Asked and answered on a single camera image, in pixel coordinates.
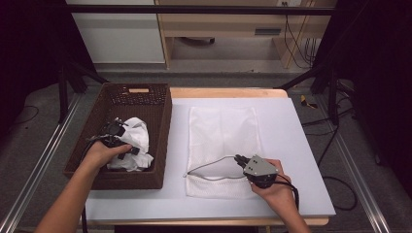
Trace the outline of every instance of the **black metal frame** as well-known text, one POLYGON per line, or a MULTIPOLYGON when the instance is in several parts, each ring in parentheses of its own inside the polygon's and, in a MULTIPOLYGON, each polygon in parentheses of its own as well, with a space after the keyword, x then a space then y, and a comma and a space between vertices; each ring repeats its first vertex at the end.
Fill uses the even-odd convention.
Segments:
MULTIPOLYGON (((69 13, 92 13, 92 14, 212 14, 212 15, 288 15, 288 16, 345 16, 352 11, 348 10, 337 10, 334 8, 295 8, 295 7, 249 7, 249 6, 187 6, 187 5, 55 5, 55 4, 44 4, 41 6, 42 10, 46 11, 65 11, 69 13)), ((336 60, 337 51, 342 48, 342 42, 344 38, 349 33, 349 29, 347 29, 344 33, 342 33, 338 42, 335 43, 333 50, 331 50, 327 56, 327 59, 323 61, 321 64, 317 65, 313 69, 309 70, 308 72, 300 75, 299 77, 295 78, 291 82, 285 83, 281 86, 274 87, 274 88, 282 88, 287 90, 294 85, 301 83, 302 81, 316 77, 320 73, 324 73, 325 71, 331 71, 331 76, 334 77, 333 80, 336 80, 335 74, 333 73, 333 64, 336 60)), ((62 97, 62 95, 66 94, 66 90, 64 90, 65 85, 64 82, 67 79, 69 82, 72 79, 70 74, 73 72, 80 72, 83 75, 90 76, 91 78, 95 79, 100 83, 107 82, 105 79, 99 77, 94 72, 88 71, 88 69, 84 68, 81 64, 78 64, 76 61, 72 61, 67 57, 67 53, 62 49, 62 45, 55 40, 55 37, 51 36, 53 43, 51 43, 54 48, 55 58, 57 61, 60 61, 60 65, 64 67, 65 72, 69 74, 69 77, 66 77, 63 71, 60 74, 59 83, 60 83, 60 108, 67 109, 67 97, 62 97)), ((329 82, 331 78, 323 78, 318 82, 314 82, 312 85, 312 91, 315 93, 319 93, 323 91, 326 84, 329 82)), ((329 112, 336 113, 336 105, 331 101, 335 101, 334 98, 330 98, 335 94, 335 88, 331 89, 331 93, 329 94, 329 112)), ((64 119, 66 110, 60 110, 60 122, 64 119)), ((333 123, 337 124, 337 115, 330 114, 333 118, 333 123)))

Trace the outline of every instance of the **white cloth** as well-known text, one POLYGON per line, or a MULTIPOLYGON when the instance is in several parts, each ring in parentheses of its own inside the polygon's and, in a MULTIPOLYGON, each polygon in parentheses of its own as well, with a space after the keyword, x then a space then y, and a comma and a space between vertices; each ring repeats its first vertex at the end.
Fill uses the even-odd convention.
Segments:
POLYGON ((123 135, 118 138, 140 149, 139 153, 137 155, 127 153, 123 160, 115 157, 107 167, 109 169, 124 168, 127 172, 143 171, 150 167, 154 158, 148 154, 149 132, 146 123, 138 117, 133 117, 124 122, 123 128, 125 131, 123 135))
POLYGON ((187 196, 255 196, 243 177, 243 169, 232 157, 236 154, 261 154, 255 109, 190 108, 187 196))

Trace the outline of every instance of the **table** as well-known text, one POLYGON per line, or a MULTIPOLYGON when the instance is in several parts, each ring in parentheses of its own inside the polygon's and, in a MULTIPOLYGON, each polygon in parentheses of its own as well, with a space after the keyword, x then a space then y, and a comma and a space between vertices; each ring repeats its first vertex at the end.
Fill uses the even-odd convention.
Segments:
MULTIPOLYGON (((177 107, 184 107, 185 102, 190 101, 191 98, 199 98, 199 100, 207 100, 207 102, 224 102, 230 101, 227 98, 238 99, 235 102, 247 102, 254 100, 252 98, 261 98, 261 101, 272 101, 274 99, 284 99, 289 100, 286 91, 278 90, 278 89, 260 89, 260 88, 171 88, 172 92, 172 99, 175 99, 176 102, 183 103, 182 106, 174 105, 174 110, 178 109, 177 107)), ((171 133, 173 131, 173 122, 171 124, 171 133)), ((172 140, 169 137, 169 148, 168 148, 168 156, 172 155, 169 154, 173 150, 173 146, 171 144, 176 143, 176 139, 172 140)), ((219 215, 217 217, 213 217, 216 213, 216 207, 234 207, 234 203, 240 203, 245 206, 246 209, 250 209, 254 205, 259 205, 259 209, 266 208, 267 210, 263 210, 263 213, 267 213, 271 210, 265 205, 264 201, 261 199, 254 199, 248 200, 247 203, 243 200, 205 200, 205 199, 196 199, 193 198, 187 200, 185 197, 176 197, 175 193, 166 193, 164 194, 165 189, 171 190, 170 188, 170 179, 168 176, 172 174, 170 171, 172 168, 180 166, 180 168, 184 169, 185 165, 181 165, 181 162, 168 160, 166 165, 166 173, 165 173, 165 184, 163 189, 161 190, 125 190, 125 191, 117 191, 117 190, 107 190, 107 191, 92 191, 87 199, 86 202, 86 209, 87 209, 87 221, 88 224, 110 224, 110 225, 126 225, 126 224, 136 224, 136 225, 253 225, 253 226, 263 226, 263 225, 281 225, 283 222, 276 218, 276 216, 247 216, 240 214, 241 216, 238 217, 231 217, 230 211, 225 210, 226 213, 221 213, 220 210, 219 215), (185 217, 185 214, 180 214, 177 208, 180 205, 192 205, 193 208, 198 208, 200 213, 209 212, 205 216, 198 217, 193 213, 197 213, 197 211, 189 211, 187 215, 190 217, 185 217), (138 217, 140 214, 136 215, 136 212, 139 210, 145 211, 142 214, 144 217, 138 217), (134 216, 131 219, 122 219, 122 216, 126 216, 125 213, 133 213, 134 216)), ((323 215, 316 214, 313 216, 304 216, 306 222, 309 225, 325 225, 328 222, 328 216, 334 215, 334 210, 331 207, 331 202, 327 203, 327 211, 323 211, 323 215)))

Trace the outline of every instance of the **white cabinet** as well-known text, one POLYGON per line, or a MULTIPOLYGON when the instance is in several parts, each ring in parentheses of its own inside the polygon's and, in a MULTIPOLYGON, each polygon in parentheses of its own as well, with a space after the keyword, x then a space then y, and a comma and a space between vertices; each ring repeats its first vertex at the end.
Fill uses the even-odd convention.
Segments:
MULTIPOLYGON (((66 0, 67 4, 153 5, 153 0, 66 0)), ((93 63, 164 63, 156 14, 73 14, 93 63)))

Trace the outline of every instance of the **brown wicker basket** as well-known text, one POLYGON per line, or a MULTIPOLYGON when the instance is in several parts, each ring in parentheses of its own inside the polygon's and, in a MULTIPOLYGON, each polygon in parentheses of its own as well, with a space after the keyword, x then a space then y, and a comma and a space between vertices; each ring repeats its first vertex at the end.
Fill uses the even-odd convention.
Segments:
POLYGON ((166 165, 167 140, 172 114, 170 88, 165 83, 105 83, 93 105, 63 174, 71 178, 78 168, 86 139, 116 117, 139 117, 149 131, 149 154, 154 157, 144 172, 110 171, 105 166, 92 189, 160 189, 166 165))

